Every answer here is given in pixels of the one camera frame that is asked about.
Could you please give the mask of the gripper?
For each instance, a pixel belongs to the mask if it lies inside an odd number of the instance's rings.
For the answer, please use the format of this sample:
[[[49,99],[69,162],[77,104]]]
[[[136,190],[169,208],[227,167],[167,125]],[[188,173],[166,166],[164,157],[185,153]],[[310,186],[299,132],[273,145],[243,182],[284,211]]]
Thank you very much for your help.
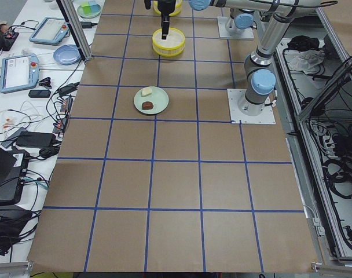
[[[162,40],[167,39],[169,26],[163,26],[170,21],[170,14],[175,11],[176,0],[159,0],[157,2],[158,10],[161,13]]]

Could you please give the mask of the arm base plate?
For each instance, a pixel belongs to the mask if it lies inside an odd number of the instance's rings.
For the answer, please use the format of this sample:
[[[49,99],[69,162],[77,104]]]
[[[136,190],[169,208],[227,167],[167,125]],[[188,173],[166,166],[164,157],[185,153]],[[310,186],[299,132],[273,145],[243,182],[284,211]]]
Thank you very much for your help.
[[[263,104],[251,104],[245,98],[246,89],[227,89],[230,122],[244,125],[275,125],[273,105],[267,96]]]
[[[254,39],[252,31],[254,19],[251,14],[240,14],[233,19],[231,17],[217,17],[217,22],[221,39]]]

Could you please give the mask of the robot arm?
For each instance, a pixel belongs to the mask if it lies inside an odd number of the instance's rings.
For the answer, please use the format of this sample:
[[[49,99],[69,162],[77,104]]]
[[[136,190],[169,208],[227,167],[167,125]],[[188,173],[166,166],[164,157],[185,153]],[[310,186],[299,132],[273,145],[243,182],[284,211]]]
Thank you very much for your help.
[[[268,95],[274,90],[276,78],[267,67],[272,63],[275,49],[290,23],[296,18],[307,16],[317,8],[335,4],[337,1],[189,1],[190,7],[196,11],[216,6],[272,13],[263,37],[244,62],[248,87],[245,95],[238,101],[238,108],[249,116],[262,113]]]
[[[144,1],[145,9],[156,6],[161,16],[161,39],[165,40],[170,30],[170,17],[177,14],[182,1]],[[219,37],[222,39],[253,40],[254,11],[230,8],[229,17],[217,18]]]

